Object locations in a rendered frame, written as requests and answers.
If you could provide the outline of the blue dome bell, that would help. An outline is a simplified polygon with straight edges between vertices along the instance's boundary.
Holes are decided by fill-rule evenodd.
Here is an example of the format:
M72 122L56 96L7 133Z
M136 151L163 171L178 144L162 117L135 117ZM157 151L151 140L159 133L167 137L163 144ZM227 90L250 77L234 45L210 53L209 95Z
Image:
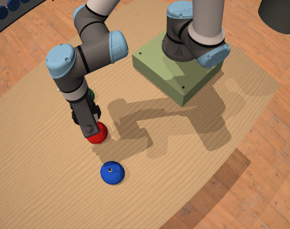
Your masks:
M100 174L104 182L115 185L123 180L124 168L118 162L108 161L102 165Z

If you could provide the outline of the red dome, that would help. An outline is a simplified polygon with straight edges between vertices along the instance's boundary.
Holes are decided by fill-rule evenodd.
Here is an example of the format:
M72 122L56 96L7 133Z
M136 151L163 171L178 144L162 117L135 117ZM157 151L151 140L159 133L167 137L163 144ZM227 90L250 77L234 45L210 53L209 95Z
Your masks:
M91 142L92 144L101 144L101 142L103 142L107 138L107 135L108 135L107 127L103 123L98 121L97 125L100 129L100 132L96 135L93 135L87 138L87 140Z

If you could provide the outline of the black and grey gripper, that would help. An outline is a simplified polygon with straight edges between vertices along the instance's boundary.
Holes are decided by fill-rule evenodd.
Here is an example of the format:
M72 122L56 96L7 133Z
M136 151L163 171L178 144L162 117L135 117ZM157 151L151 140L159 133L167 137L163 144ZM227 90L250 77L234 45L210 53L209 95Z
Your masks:
M87 92L88 92L88 93L87 93ZM91 110L92 110L92 112L93 112L93 115L94 115L94 117L95 117L95 120L96 120L96 122L98 122L98 120L100 119L100 116L101 116L101 110L100 110L99 106L96 105L95 102L93 102L92 95L91 95L91 92L90 92L90 90L89 90L89 87L87 87L87 91L85 92L85 94L84 94L81 98L79 98L79 99L77 99L77 100L74 100L74 101L70 101L70 100L67 100L67 99L66 99L66 101L69 102L69 104L70 104L70 108L73 110L71 103L72 103L72 104L79 103L79 102L81 102L85 97L87 97L87 100L88 100L88 102L89 102L90 108L91 108ZM74 113L74 110L72 111L72 119L74 120L74 122L75 122L77 125L79 125L79 123L78 123L78 121L77 121L77 118L76 118L76 115L75 115L75 113Z

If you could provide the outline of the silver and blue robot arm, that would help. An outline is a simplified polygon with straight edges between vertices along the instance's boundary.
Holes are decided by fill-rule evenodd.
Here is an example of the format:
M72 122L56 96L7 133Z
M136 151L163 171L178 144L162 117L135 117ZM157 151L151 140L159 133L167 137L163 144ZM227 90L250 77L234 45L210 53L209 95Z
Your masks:
M63 97L74 101L87 91L85 75L125 58L128 45L119 31L109 32L105 20L120 0L88 0L73 13L82 44L59 44L46 56L50 76ZM222 26L225 0L180 0L167 8L163 53L177 62L196 59L204 68L222 62L230 53ZM164 41L164 42L163 42ZM87 97L71 104L85 138L100 132Z

